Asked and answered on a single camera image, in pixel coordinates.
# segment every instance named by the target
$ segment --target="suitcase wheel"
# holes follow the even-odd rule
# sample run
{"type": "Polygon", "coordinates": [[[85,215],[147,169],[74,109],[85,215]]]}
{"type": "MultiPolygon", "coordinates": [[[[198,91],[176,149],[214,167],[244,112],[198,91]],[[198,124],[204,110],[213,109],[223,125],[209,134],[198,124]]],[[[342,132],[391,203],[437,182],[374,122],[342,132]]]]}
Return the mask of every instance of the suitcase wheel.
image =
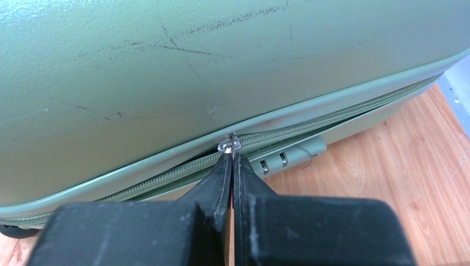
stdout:
{"type": "Polygon", "coordinates": [[[2,233],[2,235],[11,237],[11,238],[16,238],[16,239],[32,237],[36,235],[38,232],[39,232],[39,229],[35,229],[35,228],[21,229],[16,226],[0,225],[0,233],[2,233]]]}

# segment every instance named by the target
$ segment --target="floor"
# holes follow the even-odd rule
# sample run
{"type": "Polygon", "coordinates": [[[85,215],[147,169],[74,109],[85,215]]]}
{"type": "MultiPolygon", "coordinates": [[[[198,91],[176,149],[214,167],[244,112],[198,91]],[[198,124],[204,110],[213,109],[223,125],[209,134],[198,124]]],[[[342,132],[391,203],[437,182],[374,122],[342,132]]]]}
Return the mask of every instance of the floor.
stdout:
{"type": "MultiPolygon", "coordinates": [[[[382,124],[266,179],[278,193],[370,197],[398,214],[420,265],[470,265],[470,140],[437,85],[382,124]]],[[[0,266],[35,238],[0,237],[0,266]]]]}

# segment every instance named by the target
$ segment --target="wooden floor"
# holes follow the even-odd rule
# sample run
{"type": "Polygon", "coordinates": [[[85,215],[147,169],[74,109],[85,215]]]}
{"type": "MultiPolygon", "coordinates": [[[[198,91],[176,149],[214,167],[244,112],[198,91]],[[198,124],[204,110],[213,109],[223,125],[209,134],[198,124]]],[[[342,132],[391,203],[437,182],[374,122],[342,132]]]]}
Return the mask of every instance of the wooden floor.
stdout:
{"type": "MultiPolygon", "coordinates": [[[[434,86],[382,124],[267,183],[282,194],[384,200],[420,265],[470,265],[469,151],[468,137],[434,86]]],[[[0,266],[23,265],[34,242],[1,237],[0,266]]]]}

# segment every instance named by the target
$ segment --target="suitcase shell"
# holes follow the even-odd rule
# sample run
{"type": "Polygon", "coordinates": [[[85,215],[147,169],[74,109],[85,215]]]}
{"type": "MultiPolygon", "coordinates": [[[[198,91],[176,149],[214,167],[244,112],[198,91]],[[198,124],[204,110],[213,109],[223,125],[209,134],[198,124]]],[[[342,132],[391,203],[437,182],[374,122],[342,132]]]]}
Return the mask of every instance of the suitcase shell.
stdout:
{"type": "Polygon", "coordinates": [[[0,223],[24,227],[67,202],[175,198],[199,168],[142,183],[231,132],[346,114],[261,142],[251,160],[271,175],[382,121],[470,53],[468,1],[0,7],[0,223]]]}

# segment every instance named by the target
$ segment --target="zipper teeth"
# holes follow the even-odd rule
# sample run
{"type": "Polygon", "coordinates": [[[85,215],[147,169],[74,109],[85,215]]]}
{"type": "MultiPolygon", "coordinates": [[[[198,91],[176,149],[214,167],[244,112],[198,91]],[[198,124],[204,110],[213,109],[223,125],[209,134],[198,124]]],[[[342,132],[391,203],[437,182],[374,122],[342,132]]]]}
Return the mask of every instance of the zipper teeth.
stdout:
{"type": "MultiPolygon", "coordinates": [[[[327,115],[316,117],[314,119],[301,122],[295,125],[286,126],[281,129],[274,129],[274,130],[239,136],[238,138],[242,145],[241,152],[250,153],[261,148],[260,143],[259,143],[260,140],[262,140],[263,142],[262,143],[263,147],[270,146],[272,144],[288,139],[290,137],[300,135],[308,131],[313,131],[323,126],[344,120],[349,117],[353,117],[355,115],[361,114],[366,111],[370,111],[381,105],[385,105],[387,103],[390,103],[394,100],[397,100],[403,97],[404,95],[409,94],[410,91],[416,90],[417,87],[419,87],[420,85],[426,82],[430,82],[430,80],[431,79],[427,79],[417,84],[414,84],[413,86],[410,86],[409,88],[394,91],[394,92],[385,94],[379,98],[375,98],[375,99],[366,101],[364,103],[357,104],[357,105],[354,105],[349,108],[345,108],[336,112],[332,112],[327,115]]],[[[217,152],[215,154],[207,155],[205,157],[188,162],[187,164],[179,165],[173,170],[170,170],[169,172],[150,178],[144,182],[138,183],[134,186],[126,188],[125,190],[109,195],[97,201],[98,202],[117,202],[117,201],[129,200],[142,193],[148,192],[150,190],[154,190],[158,187],[161,187],[168,183],[179,180],[185,176],[188,176],[198,171],[209,168],[217,162],[219,157],[220,157],[220,154],[217,152]]],[[[36,216],[25,217],[25,218],[0,219],[0,223],[5,224],[5,225],[12,225],[12,226],[41,227],[47,223],[47,220],[52,215],[52,213],[53,212],[48,212],[48,213],[43,213],[43,214],[39,214],[36,216]]]]}

